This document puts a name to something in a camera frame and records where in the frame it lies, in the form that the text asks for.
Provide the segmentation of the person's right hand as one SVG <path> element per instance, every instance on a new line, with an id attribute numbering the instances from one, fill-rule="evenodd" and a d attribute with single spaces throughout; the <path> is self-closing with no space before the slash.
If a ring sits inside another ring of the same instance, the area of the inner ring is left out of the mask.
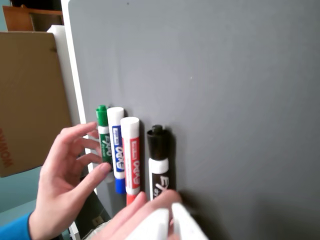
<path id="1" fill-rule="evenodd" d="M 151 213 L 157 209 L 171 209 L 173 203 L 181 203 L 178 192 L 169 189 L 158 197 L 147 201 L 147 195 L 140 192 L 135 200 L 120 212 L 93 238 L 95 240 L 124 240 Z"/>

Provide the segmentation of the person's left hand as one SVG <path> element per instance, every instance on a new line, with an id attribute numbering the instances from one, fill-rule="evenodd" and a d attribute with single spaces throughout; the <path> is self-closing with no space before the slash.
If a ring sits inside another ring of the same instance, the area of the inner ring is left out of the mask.
<path id="1" fill-rule="evenodd" d="M 111 165 L 100 154 L 80 155 L 84 149 L 98 150 L 96 122 L 67 127 L 55 138 L 40 170 L 35 210 L 29 217 L 33 240 L 50 240 L 76 219 L 86 199 L 107 177 Z"/>

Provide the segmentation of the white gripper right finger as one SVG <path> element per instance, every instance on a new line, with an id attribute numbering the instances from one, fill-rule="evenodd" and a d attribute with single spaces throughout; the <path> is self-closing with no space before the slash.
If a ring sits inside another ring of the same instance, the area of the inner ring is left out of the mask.
<path id="1" fill-rule="evenodd" d="M 200 226 L 181 203 L 172 204 L 173 231 L 180 240 L 208 240 Z"/>

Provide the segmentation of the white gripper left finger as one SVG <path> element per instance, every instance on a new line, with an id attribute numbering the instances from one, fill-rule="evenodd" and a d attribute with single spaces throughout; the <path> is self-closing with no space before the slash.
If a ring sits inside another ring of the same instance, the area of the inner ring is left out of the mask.
<path id="1" fill-rule="evenodd" d="M 169 229 L 169 210 L 159 208 L 146 217 L 126 240 L 166 240 Z"/>

